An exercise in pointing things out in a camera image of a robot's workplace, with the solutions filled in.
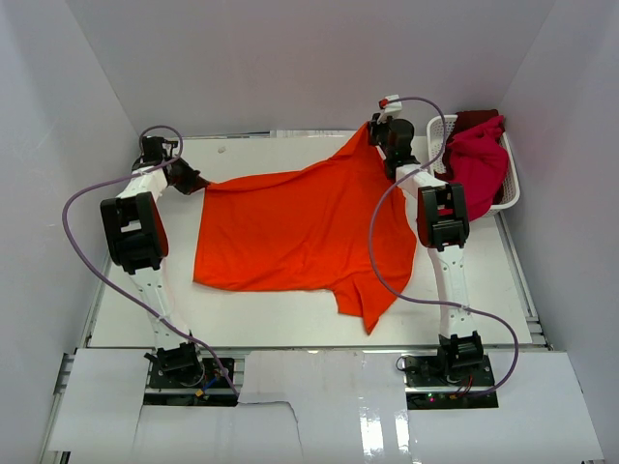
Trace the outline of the orange t shirt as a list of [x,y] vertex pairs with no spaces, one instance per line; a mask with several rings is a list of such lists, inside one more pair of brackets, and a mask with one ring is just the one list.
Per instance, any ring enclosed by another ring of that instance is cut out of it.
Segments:
[[328,159],[205,192],[193,281],[237,292],[329,290],[371,333],[408,284],[417,238],[360,127]]

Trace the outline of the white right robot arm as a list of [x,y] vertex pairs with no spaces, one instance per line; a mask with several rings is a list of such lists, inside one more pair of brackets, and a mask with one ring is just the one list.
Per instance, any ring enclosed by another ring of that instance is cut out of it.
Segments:
[[398,112],[381,111],[368,123],[368,143],[384,156],[386,175],[417,201],[417,237],[431,261],[440,307],[437,354],[406,361],[409,373],[440,378],[463,391],[473,386],[484,348],[469,311],[463,248],[469,236],[464,189],[437,179],[412,155],[414,127]]

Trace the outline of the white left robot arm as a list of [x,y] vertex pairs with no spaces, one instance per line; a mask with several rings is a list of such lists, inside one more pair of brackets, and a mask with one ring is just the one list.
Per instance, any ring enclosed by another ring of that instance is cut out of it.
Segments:
[[185,161],[173,159],[173,151],[179,148],[178,141],[142,135],[141,155],[132,167],[137,176],[117,196],[104,200],[100,210],[113,263],[129,276],[139,299],[149,306],[155,352],[146,358],[163,376],[191,387],[203,378],[205,364],[195,343],[170,329],[191,332],[173,314],[167,291],[163,261],[169,244],[157,200],[169,187],[191,195],[206,189],[209,182]]

